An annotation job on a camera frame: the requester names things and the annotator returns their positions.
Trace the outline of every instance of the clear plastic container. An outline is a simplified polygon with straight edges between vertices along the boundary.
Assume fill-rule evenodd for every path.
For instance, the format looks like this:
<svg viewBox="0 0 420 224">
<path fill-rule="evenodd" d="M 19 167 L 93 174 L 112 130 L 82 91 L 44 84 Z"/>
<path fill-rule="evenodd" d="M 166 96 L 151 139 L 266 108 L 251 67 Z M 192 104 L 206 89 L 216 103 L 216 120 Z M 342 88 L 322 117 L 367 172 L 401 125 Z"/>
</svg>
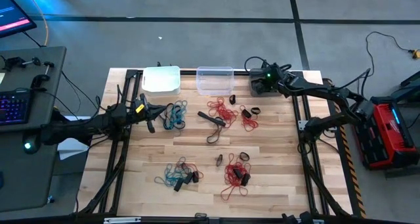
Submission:
<svg viewBox="0 0 420 224">
<path fill-rule="evenodd" d="M 149 96 L 178 95 L 180 86 L 178 66 L 147 67 L 143 70 L 142 89 Z"/>
<path fill-rule="evenodd" d="M 196 85 L 201 95 L 231 95 L 235 86 L 234 69 L 229 66 L 200 66 Z"/>
</svg>

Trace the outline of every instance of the rgb keyboard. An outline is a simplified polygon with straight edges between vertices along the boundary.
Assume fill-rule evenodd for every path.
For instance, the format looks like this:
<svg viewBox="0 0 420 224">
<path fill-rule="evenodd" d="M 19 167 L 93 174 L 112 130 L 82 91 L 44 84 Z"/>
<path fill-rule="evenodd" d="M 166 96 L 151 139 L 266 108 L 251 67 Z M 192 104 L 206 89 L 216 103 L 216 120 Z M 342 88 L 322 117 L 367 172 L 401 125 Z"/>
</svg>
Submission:
<svg viewBox="0 0 420 224">
<path fill-rule="evenodd" d="M 0 92 L 0 125 L 27 123 L 31 97 L 29 89 Z"/>
</svg>

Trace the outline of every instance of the gray floor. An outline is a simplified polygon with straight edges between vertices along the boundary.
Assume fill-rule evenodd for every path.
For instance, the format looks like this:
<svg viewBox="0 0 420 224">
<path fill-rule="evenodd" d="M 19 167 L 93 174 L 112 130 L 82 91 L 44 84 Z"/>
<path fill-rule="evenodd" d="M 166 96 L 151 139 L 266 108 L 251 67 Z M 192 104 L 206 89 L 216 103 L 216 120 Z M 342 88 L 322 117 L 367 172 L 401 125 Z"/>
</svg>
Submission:
<svg viewBox="0 0 420 224">
<path fill-rule="evenodd" d="M 16 0 L 25 11 L 37 15 L 30 0 Z M 46 14 L 59 16 L 154 16 L 212 18 L 292 18 L 289 0 L 37 0 Z M 418 0 L 297 0 L 305 19 L 412 20 L 420 19 Z M 43 41 L 43 23 L 31 34 Z M 371 67 L 365 37 L 371 31 L 394 35 L 405 48 L 420 47 L 418 25 L 321 25 L 303 24 L 303 36 L 311 70 L 342 85 Z M 259 55 L 270 62 L 291 63 L 302 69 L 293 24 L 232 24 L 174 22 L 49 22 L 50 46 L 68 48 L 64 70 L 90 97 L 102 95 L 111 67 L 146 67 L 176 64 L 180 67 L 233 66 Z M 398 49 L 391 39 L 369 38 L 375 74 L 365 94 L 385 96 L 418 71 L 420 61 Z M 0 50 L 35 45 L 22 34 L 0 40 Z M 71 88 L 63 81 L 58 96 L 77 108 Z M 79 115 L 93 113 L 83 99 Z M 410 123 L 416 110 L 404 113 Z M 411 129 L 420 129 L 416 125 Z M 367 216 L 418 223 L 420 176 L 386 180 L 382 171 L 367 171 L 351 149 Z M 80 163 L 83 157 L 75 158 Z M 57 202 L 32 211 L 0 213 L 0 219 L 70 213 L 80 174 L 54 178 L 52 193 Z"/>
</svg>

